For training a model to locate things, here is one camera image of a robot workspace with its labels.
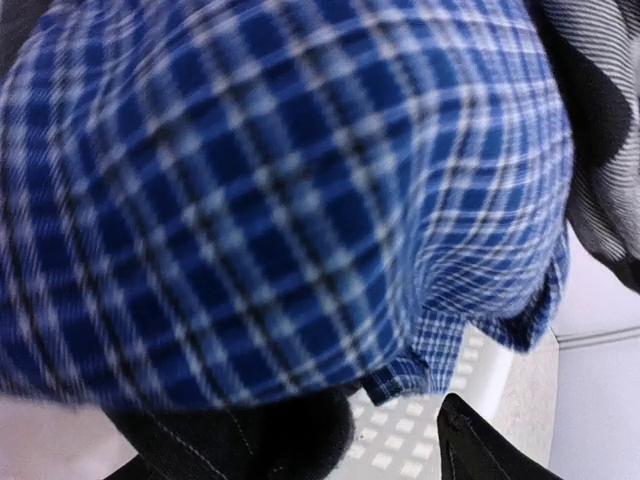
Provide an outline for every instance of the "checkered shirt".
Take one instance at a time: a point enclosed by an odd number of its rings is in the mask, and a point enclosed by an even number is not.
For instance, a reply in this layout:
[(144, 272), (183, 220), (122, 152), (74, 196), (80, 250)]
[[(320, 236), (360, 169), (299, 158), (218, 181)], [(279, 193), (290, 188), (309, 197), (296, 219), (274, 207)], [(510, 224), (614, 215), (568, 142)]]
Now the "checkered shirt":
[(57, 0), (0, 90), (0, 390), (447, 388), (567, 270), (571, 135), (511, 0)]

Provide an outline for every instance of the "gray fabric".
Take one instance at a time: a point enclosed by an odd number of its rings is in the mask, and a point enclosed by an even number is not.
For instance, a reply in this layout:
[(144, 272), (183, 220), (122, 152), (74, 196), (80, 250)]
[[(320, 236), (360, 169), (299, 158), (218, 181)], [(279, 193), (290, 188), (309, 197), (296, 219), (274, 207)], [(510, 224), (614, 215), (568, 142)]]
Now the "gray fabric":
[(51, 0), (0, 0), (0, 77), (9, 71), (50, 4)]
[(582, 245), (640, 293), (638, 0), (542, 0), (537, 22), (573, 127), (567, 218)]

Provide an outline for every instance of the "stitching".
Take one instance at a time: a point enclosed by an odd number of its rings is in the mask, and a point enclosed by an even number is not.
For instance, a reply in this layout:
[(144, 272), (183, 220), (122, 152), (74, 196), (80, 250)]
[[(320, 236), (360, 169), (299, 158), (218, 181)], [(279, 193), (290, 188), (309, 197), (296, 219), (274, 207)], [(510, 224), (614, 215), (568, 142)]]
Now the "stitching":
[(240, 437), (242, 438), (242, 441), (244, 442), (244, 444), (247, 446), (247, 450), (249, 450), (249, 455), (253, 456), (253, 450), (251, 450), (251, 446), (249, 445), (249, 441), (247, 440), (247, 437), (245, 437), (244, 432), (242, 431), (242, 427), (240, 426), (240, 422), (238, 422), (238, 419), (236, 419), (235, 415), (233, 413), (231, 413), (231, 410), (227, 410), (227, 413), (233, 419), (233, 423), (236, 424), (236, 427), (238, 427), (238, 433), (240, 434)]
[(207, 460), (205, 458), (204, 455), (202, 455), (198, 450), (196, 450), (195, 447), (193, 447), (192, 445), (189, 445), (187, 442), (185, 442), (180, 435), (178, 435), (177, 433), (173, 432), (171, 429), (169, 429), (169, 427), (167, 427), (166, 425), (164, 425), (160, 419), (158, 417), (156, 417), (155, 415), (153, 415), (151, 412), (149, 412), (149, 415), (151, 416), (151, 418), (153, 418), (153, 420), (156, 422), (156, 424), (162, 429), (164, 430), (166, 433), (168, 433), (176, 442), (178, 442), (180, 445), (182, 445), (184, 448), (186, 448), (188, 451), (190, 451), (191, 453), (193, 453), (196, 457), (198, 457), (200, 460), (202, 460), (205, 464), (207, 464), (207, 466), (211, 469), (212, 472), (214, 472), (215, 474), (217, 474), (222, 480), (229, 480), (227, 478), (227, 476), (222, 473), (220, 470), (218, 470), (216, 467), (213, 466), (213, 464)]

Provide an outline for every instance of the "blue fabric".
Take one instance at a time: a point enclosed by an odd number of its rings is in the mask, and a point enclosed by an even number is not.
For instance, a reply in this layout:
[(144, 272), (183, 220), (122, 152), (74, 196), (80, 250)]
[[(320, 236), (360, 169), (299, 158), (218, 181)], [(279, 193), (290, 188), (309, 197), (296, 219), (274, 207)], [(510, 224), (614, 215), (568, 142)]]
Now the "blue fabric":
[(0, 90), (0, 390), (446, 389), (567, 270), (571, 135), (511, 0), (54, 2)]

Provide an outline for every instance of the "white wall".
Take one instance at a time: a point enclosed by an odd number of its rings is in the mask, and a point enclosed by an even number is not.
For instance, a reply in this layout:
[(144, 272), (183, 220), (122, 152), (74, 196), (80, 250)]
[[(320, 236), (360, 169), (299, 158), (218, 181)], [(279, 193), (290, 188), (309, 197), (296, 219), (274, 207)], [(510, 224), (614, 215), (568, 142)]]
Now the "white wall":
[[(572, 238), (572, 267), (554, 331), (640, 325), (640, 295)], [(640, 339), (561, 350), (551, 469), (565, 480), (640, 479)]]

